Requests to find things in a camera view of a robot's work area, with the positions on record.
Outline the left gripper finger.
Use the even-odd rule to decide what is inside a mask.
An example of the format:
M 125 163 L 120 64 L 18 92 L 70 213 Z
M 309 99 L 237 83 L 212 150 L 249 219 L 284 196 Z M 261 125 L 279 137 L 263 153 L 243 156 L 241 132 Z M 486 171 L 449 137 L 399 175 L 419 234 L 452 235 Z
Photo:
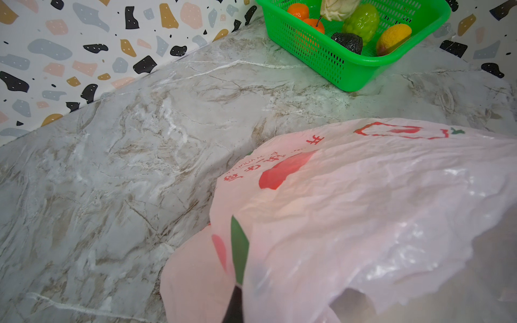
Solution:
M 242 289 L 235 286 L 222 323 L 244 323 Z

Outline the pink plastic bag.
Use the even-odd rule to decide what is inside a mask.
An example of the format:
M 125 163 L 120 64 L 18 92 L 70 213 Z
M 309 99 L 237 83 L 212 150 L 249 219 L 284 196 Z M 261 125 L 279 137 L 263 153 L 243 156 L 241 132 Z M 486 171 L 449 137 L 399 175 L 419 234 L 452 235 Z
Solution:
M 516 139 L 403 118 L 272 138 L 216 182 L 209 225 L 168 259 L 169 322 L 337 322 L 363 293 L 377 312 L 436 292 L 516 204 Z

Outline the dark avocado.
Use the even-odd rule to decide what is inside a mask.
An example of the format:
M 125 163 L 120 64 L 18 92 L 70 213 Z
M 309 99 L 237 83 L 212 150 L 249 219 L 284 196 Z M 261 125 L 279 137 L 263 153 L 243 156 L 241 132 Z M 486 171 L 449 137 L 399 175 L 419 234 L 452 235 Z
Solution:
M 364 42 L 362 37 L 356 34 L 336 32 L 331 36 L 331 39 L 355 54 L 362 54 Z

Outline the orange tangerine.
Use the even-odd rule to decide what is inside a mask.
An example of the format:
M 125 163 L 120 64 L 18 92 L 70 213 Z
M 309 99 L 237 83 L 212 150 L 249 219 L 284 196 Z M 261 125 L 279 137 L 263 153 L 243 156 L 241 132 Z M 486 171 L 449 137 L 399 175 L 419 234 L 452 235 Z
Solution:
M 315 30 L 319 31 L 320 33 L 322 33 L 322 34 L 325 33 L 324 25 L 320 21 L 320 19 L 307 18 L 307 19 L 304 19 L 303 22 L 305 22 L 309 26 L 313 27 Z
M 309 8 L 303 3 L 294 3 L 290 5 L 287 12 L 300 20 L 306 20 L 310 17 Z

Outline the yellow red mango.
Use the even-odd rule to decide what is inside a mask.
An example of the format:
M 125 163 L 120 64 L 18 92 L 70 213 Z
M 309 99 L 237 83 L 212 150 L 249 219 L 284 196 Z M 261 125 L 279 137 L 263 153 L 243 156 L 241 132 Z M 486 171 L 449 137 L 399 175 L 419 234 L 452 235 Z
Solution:
M 376 44 L 379 57 L 388 55 L 405 43 L 412 35 L 412 29 L 406 24 L 396 24 L 385 30 Z

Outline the white cauliflower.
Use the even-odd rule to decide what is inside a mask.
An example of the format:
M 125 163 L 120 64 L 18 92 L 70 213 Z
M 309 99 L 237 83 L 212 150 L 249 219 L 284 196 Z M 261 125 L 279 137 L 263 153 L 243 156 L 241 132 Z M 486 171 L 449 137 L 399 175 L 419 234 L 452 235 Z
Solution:
M 322 0 L 320 15 L 328 21 L 343 22 L 350 17 L 360 0 Z

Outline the green lime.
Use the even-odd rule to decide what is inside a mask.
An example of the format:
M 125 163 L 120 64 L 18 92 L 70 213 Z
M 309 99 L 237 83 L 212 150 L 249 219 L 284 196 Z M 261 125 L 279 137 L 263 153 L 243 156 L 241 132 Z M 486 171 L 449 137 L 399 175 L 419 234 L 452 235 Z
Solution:
M 342 32 L 355 34 L 367 45 L 375 36 L 380 24 L 378 10 L 369 3 L 359 5 L 343 24 Z

